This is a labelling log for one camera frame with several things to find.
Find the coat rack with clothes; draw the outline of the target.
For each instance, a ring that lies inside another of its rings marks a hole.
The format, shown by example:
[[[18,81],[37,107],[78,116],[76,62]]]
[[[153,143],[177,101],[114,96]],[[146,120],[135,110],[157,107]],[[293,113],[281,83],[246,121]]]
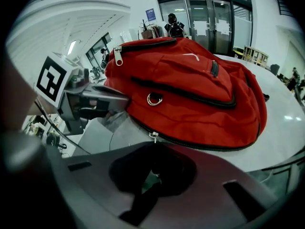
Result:
[[[153,23],[147,24],[148,21],[142,20],[141,25],[139,26],[141,39],[155,39],[164,36],[163,29],[161,26]]]

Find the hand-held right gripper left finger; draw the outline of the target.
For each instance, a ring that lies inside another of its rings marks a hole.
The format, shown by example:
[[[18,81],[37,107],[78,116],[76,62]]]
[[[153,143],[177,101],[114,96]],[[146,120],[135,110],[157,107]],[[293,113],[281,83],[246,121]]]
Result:
[[[62,158],[57,150],[49,148],[54,178],[77,229],[153,229],[152,224],[135,227],[119,219],[131,208],[134,196],[118,190],[109,177],[114,160],[143,145],[70,158]]]

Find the person's left forearm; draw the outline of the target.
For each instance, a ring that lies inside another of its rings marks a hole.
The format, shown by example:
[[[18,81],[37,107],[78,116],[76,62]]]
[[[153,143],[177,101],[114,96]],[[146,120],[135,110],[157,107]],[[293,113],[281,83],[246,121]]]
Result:
[[[4,61],[5,87],[4,110],[2,112],[3,127],[5,130],[20,130],[27,117],[36,94],[13,66],[9,57]]]

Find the glass office partition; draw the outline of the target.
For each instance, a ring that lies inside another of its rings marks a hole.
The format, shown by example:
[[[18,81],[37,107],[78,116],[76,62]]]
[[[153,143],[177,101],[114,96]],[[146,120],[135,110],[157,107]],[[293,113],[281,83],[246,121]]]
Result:
[[[103,35],[87,52],[86,57],[90,62],[91,68],[99,68],[102,62],[101,49],[105,49],[109,53],[107,44],[111,42],[111,36],[109,33]]]

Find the wooden slat crate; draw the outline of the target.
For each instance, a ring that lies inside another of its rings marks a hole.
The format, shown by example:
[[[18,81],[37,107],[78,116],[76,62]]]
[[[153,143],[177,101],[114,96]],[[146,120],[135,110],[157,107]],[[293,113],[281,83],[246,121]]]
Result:
[[[246,61],[246,62],[250,62],[253,64],[256,64],[260,67],[266,68],[267,67],[267,61],[268,61],[269,55],[267,55],[266,53],[249,47],[249,46],[245,46],[244,47],[244,53],[242,56],[242,60]]]

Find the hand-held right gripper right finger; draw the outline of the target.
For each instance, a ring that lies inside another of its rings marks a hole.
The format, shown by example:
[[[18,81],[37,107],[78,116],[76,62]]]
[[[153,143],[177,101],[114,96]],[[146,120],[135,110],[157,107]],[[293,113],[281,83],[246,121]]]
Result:
[[[277,200],[263,184],[209,153],[166,144],[192,159],[193,183],[178,196],[158,199],[142,229],[236,229],[266,212]]]

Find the red backpack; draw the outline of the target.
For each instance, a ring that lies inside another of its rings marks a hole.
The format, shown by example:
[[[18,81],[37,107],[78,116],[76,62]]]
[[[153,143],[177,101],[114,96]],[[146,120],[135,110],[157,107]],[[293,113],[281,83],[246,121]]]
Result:
[[[267,108],[255,75],[187,38],[162,37],[115,47],[105,85],[129,98],[126,112],[170,142],[234,151],[263,132]]]

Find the black framed glass door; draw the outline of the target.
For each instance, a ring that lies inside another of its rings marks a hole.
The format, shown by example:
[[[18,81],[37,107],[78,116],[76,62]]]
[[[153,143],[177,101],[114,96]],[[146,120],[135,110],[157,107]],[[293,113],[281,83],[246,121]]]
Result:
[[[157,0],[162,18],[174,14],[184,35],[214,54],[235,56],[252,43],[249,7],[233,0]]]

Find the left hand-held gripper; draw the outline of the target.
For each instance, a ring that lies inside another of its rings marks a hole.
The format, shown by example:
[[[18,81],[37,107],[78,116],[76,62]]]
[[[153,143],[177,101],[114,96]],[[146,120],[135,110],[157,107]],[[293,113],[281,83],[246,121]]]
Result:
[[[91,83],[89,69],[56,52],[46,57],[35,90],[65,122],[64,135],[83,134],[90,120],[105,117],[109,110],[124,110],[129,103],[123,93]]]

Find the blue wall poster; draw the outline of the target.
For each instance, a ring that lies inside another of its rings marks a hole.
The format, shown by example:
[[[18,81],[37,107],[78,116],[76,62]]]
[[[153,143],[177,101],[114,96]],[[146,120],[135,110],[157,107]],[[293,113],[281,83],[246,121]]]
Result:
[[[148,21],[156,20],[156,16],[153,8],[146,10],[145,13]]]

